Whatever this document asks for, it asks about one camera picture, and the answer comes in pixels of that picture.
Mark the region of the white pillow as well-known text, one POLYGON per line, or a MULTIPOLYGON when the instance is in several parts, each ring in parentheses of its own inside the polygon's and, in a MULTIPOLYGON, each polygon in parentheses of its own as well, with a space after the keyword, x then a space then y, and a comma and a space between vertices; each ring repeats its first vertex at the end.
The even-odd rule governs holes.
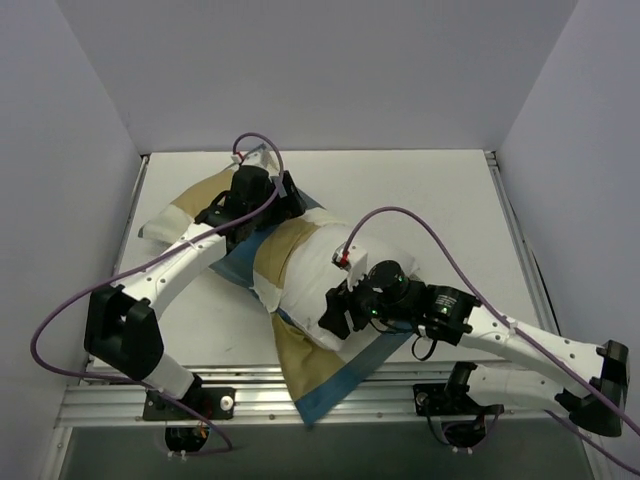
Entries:
POLYGON ((322 226, 295 248, 287 263, 278 307, 288 322, 315 344, 331 351, 340 350, 344 341, 321 328, 319 321, 327 310, 326 293, 346 279, 347 272, 335 266, 332 257, 350 233, 349 226, 322 226))

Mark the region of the blue beige white pillowcase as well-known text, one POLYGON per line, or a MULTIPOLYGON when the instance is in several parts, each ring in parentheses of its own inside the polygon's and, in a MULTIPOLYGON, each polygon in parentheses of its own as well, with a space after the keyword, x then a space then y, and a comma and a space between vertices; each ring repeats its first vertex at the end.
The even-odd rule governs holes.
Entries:
POLYGON ((287 263, 296 247, 318 228, 345 225, 311 197, 306 212, 266 231, 254 233, 211 268, 225 280, 248 289, 271 316, 276 351, 293 401, 311 393, 332 377, 344 374, 354 389, 378 369, 408 339, 409 334, 381 334, 372 327, 352 333, 338 351, 315 344, 278 311, 287 263))

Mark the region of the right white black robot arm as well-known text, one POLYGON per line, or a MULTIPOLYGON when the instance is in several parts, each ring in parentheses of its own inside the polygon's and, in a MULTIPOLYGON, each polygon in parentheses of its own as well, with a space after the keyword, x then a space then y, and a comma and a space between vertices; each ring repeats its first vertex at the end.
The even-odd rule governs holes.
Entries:
POLYGON ((364 260, 335 264, 346 277, 326 293, 322 329, 346 339, 377 320, 394 333, 411 332, 436 345, 481 350, 508 361, 505 367, 457 362, 437 398, 437 412, 471 415, 518 405, 564 412, 596 435, 621 435, 629 386, 625 345, 576 342, 522 324, 492 312, 474 295, 409 276, 394 260, 373 268, 364 260))

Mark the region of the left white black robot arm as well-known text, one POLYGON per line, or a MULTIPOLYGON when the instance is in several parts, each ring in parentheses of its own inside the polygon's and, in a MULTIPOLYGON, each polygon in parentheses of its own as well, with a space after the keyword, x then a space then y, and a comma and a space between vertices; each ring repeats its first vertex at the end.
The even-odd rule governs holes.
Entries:
POLYGON ((167 394, 166 408, 177 418, 194 417, 202 395, 195 376, 165 351, 158 325, 162 313, 205 269, 254 233, 305 210, 289 172, 272 177, 261 167, 240 167, 230 187, 162 255, 91 293, 85 350, 129 379, 167 394))

